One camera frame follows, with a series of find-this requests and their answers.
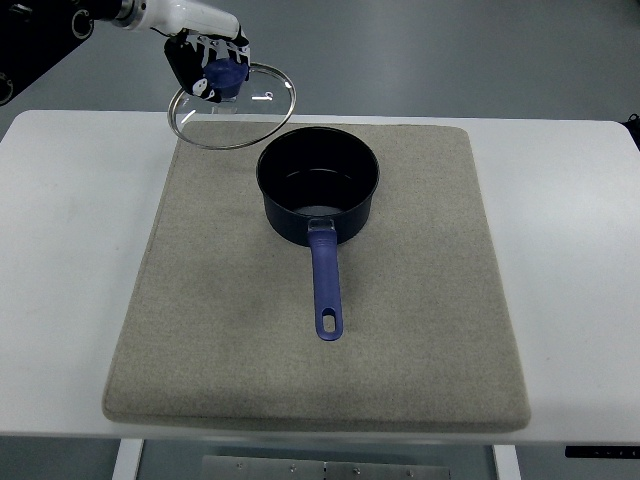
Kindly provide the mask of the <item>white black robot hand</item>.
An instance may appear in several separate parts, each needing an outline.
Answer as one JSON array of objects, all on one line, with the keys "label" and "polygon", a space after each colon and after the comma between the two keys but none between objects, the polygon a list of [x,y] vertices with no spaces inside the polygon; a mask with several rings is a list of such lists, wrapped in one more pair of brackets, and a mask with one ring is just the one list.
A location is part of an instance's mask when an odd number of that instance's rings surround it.
[{"label": "white black robot hand", "polygon": [[201,1],[118,1],[110,21],[120,28],[154,30],[182,89],[219,103],[235,97],[249,78],[250,46],[239,20]]}]

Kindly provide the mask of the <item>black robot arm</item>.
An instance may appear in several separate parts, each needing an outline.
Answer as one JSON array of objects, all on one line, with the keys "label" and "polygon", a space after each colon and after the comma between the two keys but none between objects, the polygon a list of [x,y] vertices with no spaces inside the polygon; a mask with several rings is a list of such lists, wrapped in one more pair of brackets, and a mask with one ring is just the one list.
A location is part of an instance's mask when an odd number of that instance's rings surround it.
[{"label": "black robot arm", "polygon": [[6,105],[84,43],[96,21],[122,19],[131,1],[1,3],[1,104]]}]

